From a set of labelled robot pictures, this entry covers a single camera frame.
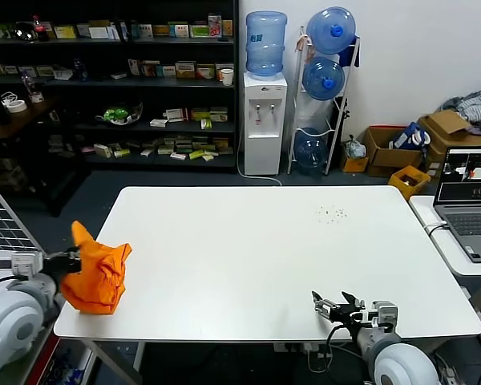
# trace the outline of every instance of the tape roll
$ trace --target tape roll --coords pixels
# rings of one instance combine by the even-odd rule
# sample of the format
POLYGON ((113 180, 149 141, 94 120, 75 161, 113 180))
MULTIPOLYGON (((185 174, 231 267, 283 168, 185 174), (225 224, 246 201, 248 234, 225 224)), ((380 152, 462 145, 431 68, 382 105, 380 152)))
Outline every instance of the tape roll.
POLYGON ((15 100, 14 102, 10 102, 9 104, 7 104, 7 111, 9 111, 11 114, 15 114, 16 112, 21 112, 25 110, 25 100, 15 100))

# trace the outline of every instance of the gray cloth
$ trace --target gray cloth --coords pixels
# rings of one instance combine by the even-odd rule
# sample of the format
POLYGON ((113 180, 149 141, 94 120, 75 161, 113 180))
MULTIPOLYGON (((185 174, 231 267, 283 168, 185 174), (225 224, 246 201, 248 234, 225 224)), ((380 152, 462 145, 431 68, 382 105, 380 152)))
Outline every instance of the gray cloth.
POLYGON ((471 134, 481 135, 481 91, 464 98, 449 99, 440 107, 440 110, 448 109, 458 112, 458 115, 471 124, 467 129, 471 134))

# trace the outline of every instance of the laptop keyboard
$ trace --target laptop keyboard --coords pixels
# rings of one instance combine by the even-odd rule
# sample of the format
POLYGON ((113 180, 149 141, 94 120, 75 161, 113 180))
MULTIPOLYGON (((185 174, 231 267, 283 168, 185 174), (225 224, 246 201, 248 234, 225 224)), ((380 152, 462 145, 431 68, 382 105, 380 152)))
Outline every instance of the laptop keyboard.
POLYGON ((472 214, 446 214, 459 235, 481 235, 481 213, 472 214))

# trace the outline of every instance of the laptop screen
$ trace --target laptop screen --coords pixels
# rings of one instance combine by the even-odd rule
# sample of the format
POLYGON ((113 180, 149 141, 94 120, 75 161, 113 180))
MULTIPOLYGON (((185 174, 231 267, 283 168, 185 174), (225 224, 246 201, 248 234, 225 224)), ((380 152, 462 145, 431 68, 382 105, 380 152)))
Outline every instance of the laptop screen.
POLYGON ((448 149, 436 203, 479 201, 481 201, 481 148, 448 149))

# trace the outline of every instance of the orange cloth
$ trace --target orange cloth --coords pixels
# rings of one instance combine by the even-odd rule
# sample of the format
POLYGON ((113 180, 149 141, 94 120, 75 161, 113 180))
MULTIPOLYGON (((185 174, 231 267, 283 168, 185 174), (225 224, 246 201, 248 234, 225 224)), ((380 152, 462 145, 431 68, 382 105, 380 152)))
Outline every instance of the orange cloth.
POLYGON ((113 314, 125 291, 125 260, 131 252, 130 245, 102 245, 78 221, 71 225, 71 232, 75 246, 80 248, 82 269, 63 279, 64 298, 84 313, 113 314))

